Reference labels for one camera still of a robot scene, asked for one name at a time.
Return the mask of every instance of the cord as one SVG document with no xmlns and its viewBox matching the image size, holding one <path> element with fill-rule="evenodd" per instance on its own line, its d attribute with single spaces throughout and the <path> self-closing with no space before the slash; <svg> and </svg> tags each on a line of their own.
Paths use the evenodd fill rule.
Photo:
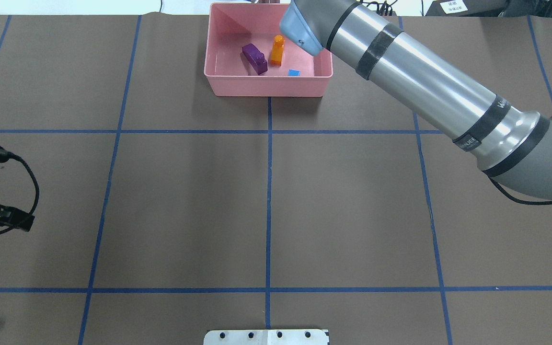
<svg viewBox="0 0 552 345">
<path fill-rule="evenodd" d="M 502 194 L 504 194 L 504 196 L 506 196 L 508 199 L 511 199 L 512 201 L 515 201 L 515 203 L 519 203 L 519 204 L 523 204 L 523 205 L 532 205 L 532 206 L 552 205 L 552 201 L 527 201 L 527 200 L 517 199 L 514 196 L 512 196 L 511 194 L 509 194 L 509 192 L 506 192 L 506 190 L 503 188 L 503 186 L 498 184 L 496 181 L 493 181 L 493 179 L 491 179 L 490 177 L 489 177 L 489 181 L 491 181 L 491 183 L 493 183 L 493 185 L 497 188 L 497 190 L 502 192 Z"/>
<path fill-rule="evenodd" d="M 366 7 L 370 7 L 370 5 L 376 5 L 376 14 L 378 15 L 393 15 L 393 5 L 398 2 L 399 0 L 393 1 L 391 4 L 384 1 L 383 3 L 379 3 L 377 1 L 363 1 L 363 0 L 357 0 L 362 5 L 366 5 Z"/>
<path fill-rule="evenodd" d="M 29 176 L 31 177 L 31 181 L 33 181 L 33 187 L 35 187 L 35 198 L 33 199 L 33 206 L 31 207 L 29 214 L 24 219 L 19 221 L 16 225 L 0 230 L 0 234 L 5 234 L 10 230 L 17 228 L 18 225 L 21 225 L 22 223 L 25 223 L 25 221 L 29 220 L 31 216 L 33 216 L 33 212 L 35 212 L 35 208 L 37 208 L 37 202 L 40 199 L 40 186 L 37 184 L 37 179 L 35 178 L 35 174 L 33 174 L 33 171 L 31 170 L 31 168 L 29 168 L 29 164 L 27 164 L 27 162 L 25 162 L 24 159 L 20 158 L 14 153 L 10 152 L 9 157 L 10 159 L 20 162 L 24 166 L 25 170 L 27 170 L 27 172 L 29 173 Z"/>
</svg>

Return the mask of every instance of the pink plastic container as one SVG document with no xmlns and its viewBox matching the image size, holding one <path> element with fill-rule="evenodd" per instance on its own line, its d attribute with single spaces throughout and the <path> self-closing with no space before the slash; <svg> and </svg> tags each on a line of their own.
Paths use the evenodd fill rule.
<svg viewBox="0 0 552 345">
<path fill-rule="evenodd" d="M 216 96 L 321 97 L 333 75 L 331 53 L 313 57 L 285 38 L 282 66 L 258 76 L 242 47 L 252 43 L 269 59 L 287 4 L 212 4 L 204 74 Z M 289 77 L 289 69 L 300 76 Z"/>
</svg>

